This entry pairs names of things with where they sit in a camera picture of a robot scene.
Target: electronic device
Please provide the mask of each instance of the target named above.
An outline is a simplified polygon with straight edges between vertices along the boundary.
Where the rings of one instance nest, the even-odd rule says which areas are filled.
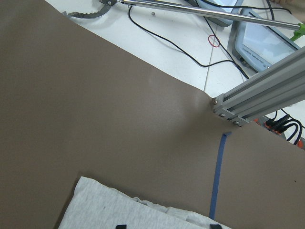
[[[241,14],[260,18],[250,9],[243,9]],[[236,23],[236,39],[232,53],[243,65],[250,66],[257,72],[262,72],[300,49],[274,27],[242,21]]]

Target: red rubber band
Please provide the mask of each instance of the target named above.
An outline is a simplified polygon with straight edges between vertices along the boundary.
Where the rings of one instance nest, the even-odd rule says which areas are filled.
[[[208,41],[209,41],[209,43],[210,43],[210,45],[212,45],[213,47],[215,47],[215,48],[218,48],[219,47],[219,45],[220,45],[220,43],[219,43],[219,41],[218,41],[218,39],[217,39],[217,37],[215,37],[216,38],[216,40],[217,40],[217,42],[218,42],[218,45],[216,46],[216,45],[214,45],[211,41],[210,41],[210,37],[215,37],[215,35],[214,34],[211,34],[209,37],[208,37]]]

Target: cable connector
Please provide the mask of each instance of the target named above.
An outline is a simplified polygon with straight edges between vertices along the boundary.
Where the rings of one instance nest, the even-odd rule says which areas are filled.
[[[279,120],[275,121],[275,124],[269,129],[277,131],[279,128],[281,128],[282,125],[286,123],[286,121],[290,118],[289,114],[286,114],[284,117],[280,118]]]

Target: device screen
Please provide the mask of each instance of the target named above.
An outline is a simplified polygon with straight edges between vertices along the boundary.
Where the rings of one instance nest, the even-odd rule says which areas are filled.
[[[235,6],[237,0],[214,0],[214,2],[217,5],[222,5],[222,6]],[[222,9],[228,13],[232,11],[232,8],[222,8]]]
[[[270,64],[275,64],[296,51],[295,47],[282,39],[273,30],[254,23],[247,23],[243,45]]]

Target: aluminum rail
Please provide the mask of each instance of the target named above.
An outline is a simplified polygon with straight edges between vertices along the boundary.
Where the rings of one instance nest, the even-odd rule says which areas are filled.
[[[268,19],[233,14],[233,13],[205,10],[205,9],[198,8],[198,7],[185,6],[185,5],[164,2],[164,1],[118,0],[118,2],[127,4],[127,5],[132,5],[132,6],[141,6],[141,7],[158,9],[158,10],[169,10],[169,11],[180,12],[180,13],[196,14],[199,16],[205,16],[205,17],[210,17],[210,18],[224,18],[224,19],[230,19],[233,21],[252,22],[252,23],[261,24],[261,25],[265,25],[265,26],[281,27],[284,29],[289,29],[289,30],[294,30],[294,31],[298,31],[301,28],[300,25],[282,22],[282,21],[273,21],[273,20],[268,20]]]

